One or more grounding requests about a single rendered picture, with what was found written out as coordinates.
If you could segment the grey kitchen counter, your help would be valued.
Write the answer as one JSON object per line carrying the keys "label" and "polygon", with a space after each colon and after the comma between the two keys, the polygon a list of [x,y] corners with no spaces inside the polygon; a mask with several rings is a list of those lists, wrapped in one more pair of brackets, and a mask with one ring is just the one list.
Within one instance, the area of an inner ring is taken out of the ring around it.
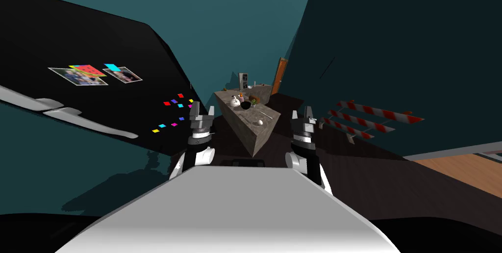
{"label": "grey kitchen counter", "polygon": [[257,98],[257,103],[267,104],[272,94],[273,86],[251,82],[247,73],[232,73],[230,82],[224,86],[224,90],[233,92],[237,97],[240,94],[247,100],[249,96]]}

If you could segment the orange wooden door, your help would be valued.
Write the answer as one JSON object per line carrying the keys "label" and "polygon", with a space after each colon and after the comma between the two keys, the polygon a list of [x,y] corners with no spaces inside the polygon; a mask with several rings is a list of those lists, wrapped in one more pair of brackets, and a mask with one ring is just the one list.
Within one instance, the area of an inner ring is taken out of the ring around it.
{"label": "orange wooden door", "polygon": [[275,79],[272,85],[271,95],[278,93],[287,64],[288,64],[288,59],[284,57],[279,58]]}

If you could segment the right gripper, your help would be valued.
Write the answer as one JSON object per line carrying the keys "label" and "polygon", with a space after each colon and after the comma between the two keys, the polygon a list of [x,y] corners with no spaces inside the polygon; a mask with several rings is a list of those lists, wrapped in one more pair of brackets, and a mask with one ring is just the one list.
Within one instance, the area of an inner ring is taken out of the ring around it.
{"label": "right gripper", "polygon": [[304,109],[305,118],[298,118],[296,110],[292,111],[291,129],[294,135],[310,136],[314,132],[316,119],[314,119],[311,106],[306,106]]}

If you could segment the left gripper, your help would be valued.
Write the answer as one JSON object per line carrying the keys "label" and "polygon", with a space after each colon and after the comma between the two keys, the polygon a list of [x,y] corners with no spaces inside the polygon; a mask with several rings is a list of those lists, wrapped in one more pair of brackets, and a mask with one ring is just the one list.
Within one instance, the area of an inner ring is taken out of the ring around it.
{"label": "left gripper", "polygon": [[200,102],[193,102],[190,109],[190,128],[192,137],[207,137],[214,119],[214,106],[210,106],[207,115],[200,115]]}

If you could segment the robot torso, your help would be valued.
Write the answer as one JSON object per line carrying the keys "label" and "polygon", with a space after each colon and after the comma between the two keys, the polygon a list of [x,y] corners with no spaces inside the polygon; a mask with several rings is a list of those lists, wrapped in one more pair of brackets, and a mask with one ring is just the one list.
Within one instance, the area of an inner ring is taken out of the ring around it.
{"label": "robot torso", "polygon": [[290,168],[195,166],[56,253],[400,253],[368,219]]}

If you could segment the red white striped barrier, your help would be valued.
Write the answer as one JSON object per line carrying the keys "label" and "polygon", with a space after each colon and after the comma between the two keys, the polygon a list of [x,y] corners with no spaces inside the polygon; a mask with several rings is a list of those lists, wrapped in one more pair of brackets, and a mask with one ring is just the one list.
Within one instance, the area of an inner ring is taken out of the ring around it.
{"label": "red white striped barrier", "polygon": [[[360,105],[356,104],[354,101],[340,101],[337,103],[337,106],[339,107],[337,110],[329,110],[328,114],[329,117],[322,117],[319,122],[319,129],[323,129],[325,125],[333,126],[337,129],[340,129],[344,132],[346,132],[346,137],[349,143],[355,144],[354,138],[355,137],[360,137],[362,139],[371,139],[374,138],[373,135],[369,134],[369,130],[376,130],[381,133],[389,133],[394,131],[395,129],[392,127],[388,127],[385,124],[389,122],[400,122],[404,124],[414,124],[418,123],[420,121],[423,121],[424,118],[416,117],[412,115],[412,112],[410,111],[405,111],[403,113],[397,113],[389,110],[384,110],[384,109],[379,109],[379,108],[374,108],[371,106],[366,106],[366,105]],[[352,115],[349,115],[347,113],[343,113],[342,110],[344,109],[349,109],[349,110],[354,110],[358,112],[362,112],[365,114],[381,117],[384,119],[383,122],[381,123],[376,123],[373,121],[369,121],[367,119],[363,119],[360,117],[355,117]],[[351,126],[344,125],[335,119],[343,119],[348,122],[358,124],[362,127],[365,127],[365,130],[358,130],[355,129]]]}

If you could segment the black fridge with magnets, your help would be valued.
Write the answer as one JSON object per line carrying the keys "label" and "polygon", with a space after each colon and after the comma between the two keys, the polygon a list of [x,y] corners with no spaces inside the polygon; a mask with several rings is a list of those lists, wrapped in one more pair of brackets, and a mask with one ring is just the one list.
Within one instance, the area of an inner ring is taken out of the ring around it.
{"label": "black fridge with magnets", "polygon": [[0,0],[0,85],[58,101],[87,118],[109,119],[139,137],[2,104],[168,156],[186,149],[190,106],[200,100],[149,25],[64,0]]}

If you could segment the grey stone kitchen island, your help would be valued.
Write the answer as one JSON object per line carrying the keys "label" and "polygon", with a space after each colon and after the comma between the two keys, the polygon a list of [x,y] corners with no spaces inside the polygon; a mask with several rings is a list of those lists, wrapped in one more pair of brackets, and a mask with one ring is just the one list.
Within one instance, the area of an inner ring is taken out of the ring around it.
{"label": "grey stone kitchen island", "polygon": [[239,91],[217,91],[214,95],[227,123],[248,153],[255,156],[268,141],[281,114],[260,103],[243,104]]}

